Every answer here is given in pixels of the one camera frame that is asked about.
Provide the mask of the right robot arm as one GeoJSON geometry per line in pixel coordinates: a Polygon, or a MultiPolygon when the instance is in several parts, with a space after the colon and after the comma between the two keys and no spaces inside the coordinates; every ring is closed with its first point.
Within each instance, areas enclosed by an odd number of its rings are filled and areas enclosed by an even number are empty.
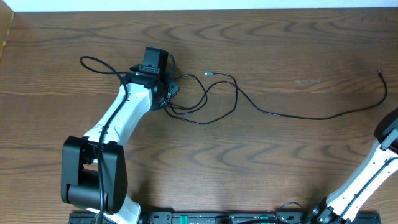
{"type": "Polygon", "coordinates": [[[359,209],[397,171],[397,110],[386,115],[374,131],[376,140],[349,179],[303,220],[304,223],[353,223],[359,209]]]}

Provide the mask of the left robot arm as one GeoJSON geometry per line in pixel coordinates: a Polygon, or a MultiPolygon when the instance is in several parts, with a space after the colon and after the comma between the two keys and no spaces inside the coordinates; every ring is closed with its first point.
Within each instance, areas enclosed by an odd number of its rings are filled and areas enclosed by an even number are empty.
{"type": "Polygon", "coordinates": [[[139,223],[141,206],[127,195],[124,149],[139,120],[150,110],[168,107],[177,94],[173,56],[147,47],[144,60],[128,72],[108,68],[120,81],[116,99],[103,117],[82,137],[69,136],[62,147],[61,198],[84,209],[71,214],[70,223],[139,223]]]}

